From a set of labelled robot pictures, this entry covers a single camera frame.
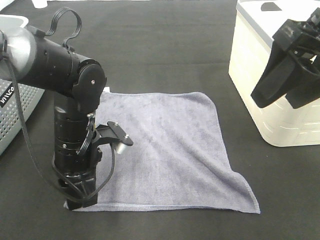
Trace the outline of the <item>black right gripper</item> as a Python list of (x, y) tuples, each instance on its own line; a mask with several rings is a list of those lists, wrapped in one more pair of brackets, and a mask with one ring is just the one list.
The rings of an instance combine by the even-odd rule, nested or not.
[(255, 104), (265, 108), (285, 93), (294, 109), (319, 99), (320, 9), (305, 21), (287, 19), (272, 37), (265, 70), (251, 93)]

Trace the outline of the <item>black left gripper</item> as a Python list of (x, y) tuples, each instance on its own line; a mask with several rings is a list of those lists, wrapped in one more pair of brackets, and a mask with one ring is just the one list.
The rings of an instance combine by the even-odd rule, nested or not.
[(93, 142), (98, 136), (93, 125), (58, 124), (54, 128), (53, 169), (60, 185), (74, 198), (67, 199), (69, 210), (87, 208), (98, 203), (96, 167), (102, 152)]

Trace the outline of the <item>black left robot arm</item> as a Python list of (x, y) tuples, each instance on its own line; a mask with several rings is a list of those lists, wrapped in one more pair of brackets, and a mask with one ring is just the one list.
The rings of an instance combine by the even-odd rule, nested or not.
[(95, 113), (106, 85), (101, 65), (29, 26), (0, 33), (0, 77), (54, 92), (54, 187), (77, 210), (98, 201), (96, 168), (104, 139)]

